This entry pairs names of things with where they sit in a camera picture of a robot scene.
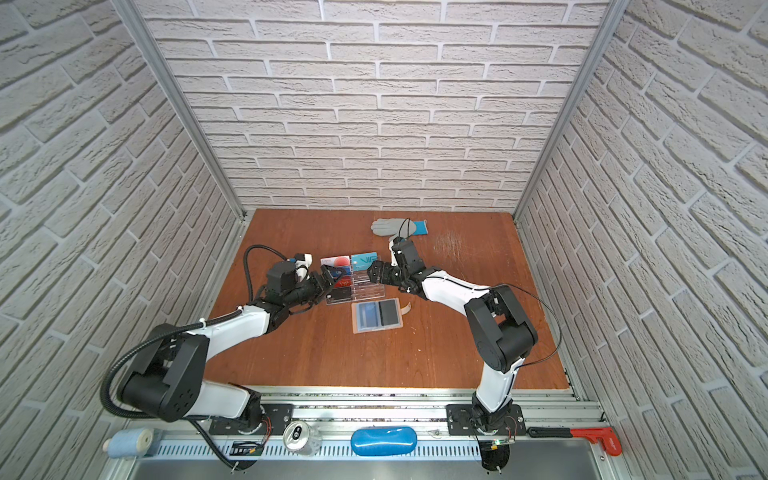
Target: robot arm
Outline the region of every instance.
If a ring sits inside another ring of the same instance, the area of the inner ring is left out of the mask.
[[[427,267],[411,240],[394,241],[392,262],[374,262],[368,269],[369,278],[466,315],[484,362],[472,398],[473,417],[481,430],[497,429],[503,424],[518,368],[538,341],[536,329],[508,286],[475,285]],[[497,323],[497,316],[504,319]]]
[[[290,315],[306,311],[325,298],[336,283],[335,269],[321,266],[319,272],[310,272],[311,263],[308,254],[276,263],[259,290],[263,296],[238,307],[227,320],[210,325],[201,320],[202,328],[140,350],[118,385],[118,400],[166,422],[188,416],[220,416],[238,420],[241,430],[255,429],[262,419],[260,395],[244,387],[203,380],[205,363],[238,343],[272,332]],[[291,310],[297,306],[306,309]],[[174,329],[159,325],[148,337]]]

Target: black wire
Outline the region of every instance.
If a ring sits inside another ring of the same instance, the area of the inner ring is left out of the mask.
[[[536,300],[538,300],[538,302],[541,305],[544,306],[545,309],[549,310],[549,313],[552,314],[552,318],[554,319],[554,324],[558,326],[558,343],[557,343],[557,345],[554,346],[554,350],[552,350],[552,352],[549,355],[547,355],[546,357],[544,357],[543,359],[538,359],[538,360],[535,360],[534,362],[523,363],[522,365],[520,365],[518,367],[518,370],[523,368],[524,366],[531,366],[531,365],[536,365],[537,363],[546,362],[547,360],[552,358],[558,352],[558,350],[560,349],[560,345],[563,343],[563,329],[561,327],[560,320],[554,314],[554,310],[552,309],[552,307],[547,305],[547,303],[544,300],[540,299],[539,297],[537,297],[533,293],[527,291],[526,289],[524,289],[524,288],[522,288],[520,286],[512,285],[510,283],[503,283],[503,285],[511,286],[512,288],[516,288],[517,290],[520,290],[521,292],[527,293],[528,295],[534,297]]]
[[[203,440],[205,440],[205,442],[208,444],[210,449],[214,451],[214,455],[219,460],[221,460],[222,463],[224,463],[227,467],[229,467],[230,470],[240,471],[240,470],[245,470],[246,468],[248,468],[248,467],[238,468],[239,467],[239,465],[238,465],[239,462],[232,463],[231,460],[229,460],[226,456],[224,456],[222,451],[219,450],[219,446],[216,445],[216,443],[214,443],[214,440],[210,437],[210,435],[208,435],[208,432],[206,432],[205,429],[202,426],[200,426],[199,423],[197,423],[194,420],[188,420],[188,422],[192,424],[192,426],[195,428],[195,430],[197,430],[197,433],[200,433],[200,435],[202,435]]]
[[[475,421],[475,419],[472,419],[472,418],[469,419],[469,426],[472,427],[472,434],[475,436],[475,441],[478,443],[478,452],[481,453],[481,457],[482,457],[482,452],[488,452],[488,451],[492,450],[492,448],[490,448],[490,446],[488,446],[488,444],[486,444],[486,446],[483,446],[482,443],[480,443],[480,439],[478,438],[478,430],[480,429],[480,427],[478,427],[478,424]]]
[[[266,285],[260,286],[259,289],[256,291],[256,296],[253,299],[254,300],[259,299],[261,297],[261,293],[264,291],[265,288],[266,288]]]
[[[238,440],[238,441],[235,441],[235,443],[237,443],[237,447],[241,447],[241,448],[245,448],[245,449],[252,449],[252,448],[264,446],[263,443],[259,443],[259,442],[246,442],[244,440],[243,441]]]
[[[444,281],[446,281],[446,282],[454,283],[454,284],[456,284],[456,285],[459,285],[459,286],[463,286],[464,288],[467,288],[467,289],[470,289],[470,290],[474,290],[475,292],[483,292],[483,291],[486,291],[486,290],[490,290],[490,289],[491,289],[491,287],[490,287],[490,286],[484,286],[483,288],[472,288],[472,287],[470,287],[470,286],[464,285],[463,283],[459,283],[459,282],[457,282],[457,281],[455,281],[455,280],[452,280],[452,279],[449,279],[449,278],[445,278],[445,277],[442,277],[442,276],[428,276],[427,278],[435,278],[435,279],[444,280]],[[545,309],[549,310],[549,313],[551,313],[551,314],[552,314],[552,318],[554,319],[554,324],[558,326],[558,343],[557,343],[557,345],[555,345],[555,346],[554,346],[554,350],[552,350],[552,351],[551,351],[551,352],[550,352],[550,353],[549,353],[549,354],[548,354],[546,357],[544,357],[543,359],[538,359],[538,360],[535,360],[534,362],[523,363],[522,365],[520,365],[520,366],[518,367],[518,369],[521,369],[521,368],[523,368],[524,366],[531,366],[531,365],[536,365],[537,363],[546,362],[547,360],[549,360],[550,358],[552,358],[552,357],[553,357],[553,356],[554,356],[554,355],[555,355],[555,354],[558,352],[558,350],[560,349],[560,345],[561,345],[561,344],[562,344],[562,342],[563,342],[563,330],[562,330],[562,327],[561,327],[561,324],[560,324],[560,320],[558,319],[558,316],[554,314],[554,310],[552,309],[552,307],[550,307],[550,306],[549,306],[549,305],[548,305],[548,304],[547,304],[547,303],[546,303],[544,300],[540,299],[538,296],[534,295],[533,293],[531,293],[531,292],[527,291],[527,290],[526,290],[526,289],[524,289],[523,287],[521,287],[521,286],[517,286],[517,285],[513,285],[513,284],[511,284],[511,283],[500,283],[498,286],[501,286],[501,285],[510,286],[510,287],[512,287],[512,288],[514,288],[514,289],[520,290],[521,292],[523,292],[523,293],[525,293],[525,294],[527,294],[527,295],[529,295],[529,296],[532,296],[533,298],[535,298],[536,300],[538,300],[538,302],[539,302],[539,303],[540,303],[542,306],[544,306],[544,308],[545,308]]]
[[[405,225],[406,222],[408,222],[408,228],[406,229],[406,236],[405,237],[400,237],[400,232],[402,232],[402,226]],[[407,240],[408,237],[411,236],[411,234],[408,233],[408,230],[411,228],[411,223],[413,223],[413,220],[411,220],[411,217],[402,219],[402,223],[400,224],[400,228],[397,229],[397,236],[402,238],[403,240]]]
[[[310,305],[309,305],[307,308],[305,308],[304,310],[299,310],[299,311],[297,311],[297,312],[291,312],[290,310],[288,310],[288,316],[291,316],[291,315],[298,315],[298,314],[300,314],[300,313],[306,313],[306,312],[309,312],[309,311],[312,309],[312,307],[314,307],[315,305],[316,305],[316,303],[314,303],[314,302],[310,302]]]
[[[480,439],[478,438],[478,426],[477,422],[475,422],[475,419],[472,418],[472,412],[470,412],[468,409],[457,409],[457,412],[464,412],[469,417],[469,426],[472,427],[472,434],[475,436],[475,441],[478,443],[478,452],[483,450],[482,445],[480,445]]]
[[[288,260],[285,255],[273,249],[272,247],[268,247],[267,245],[251,245],[245,249],[245,252],[243,253],[243,270],[245,270],[245,283],[248,285],[248,303],[253,303],[253,301],[256,299],[253,296],[253,284],[250,281],[250,270],[248,269],[248,253],[250,253],[250,251],[255,248],[269,250],[270,252],[283,259],[283,261]]]

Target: wooden tabletop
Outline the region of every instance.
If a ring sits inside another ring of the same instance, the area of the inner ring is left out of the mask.
[[[377,218],[427,220],[429,234],[412,237],[427,266],[437,266],[473,283],[512,283],[535,293],[528,263],[509,214],[443,212],[372,212],[348,210],[258,210],[214,305],[212,316],[247,301],[243,251],[262,243],[292,257],[323,257],[378,252],[389,261],[388,239],[370,230]],[[249,257],[254,289],[279,259],[265,250]],[[242,342],[212,358],[205,376],[216,382],[274,386],[386,386],[421,388],[477,387],[482,359],[467,319],[440,303],[428,302],[394,286],[387,297],[411,303],[403,327],[353,333],[350,303],[324,302],[308,313],[290,317],[268,335]],[[554,348],[552,334],[537,300],[515,291],[538,331],[528,361]],[[558,356],[524,368],[516,389],[566,389]]]

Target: blue glove cuff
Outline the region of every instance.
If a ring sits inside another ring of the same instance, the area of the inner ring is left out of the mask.
[[[418,222],[413,222],[416,225],[416,231],[411,233],[411,235],[426,235],[427,232],[427,220],[419,220]]]

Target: white brick wallpaper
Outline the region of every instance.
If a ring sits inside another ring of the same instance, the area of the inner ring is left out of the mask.
[[[768,477],[766,25],[633,0],[519,217],[638,478]]]
[[[233,222],[110,2],[0,4],[0,478],[98,477],[104,371]]]
[[[606,5],[137,3],[248,210],[512,210]]]

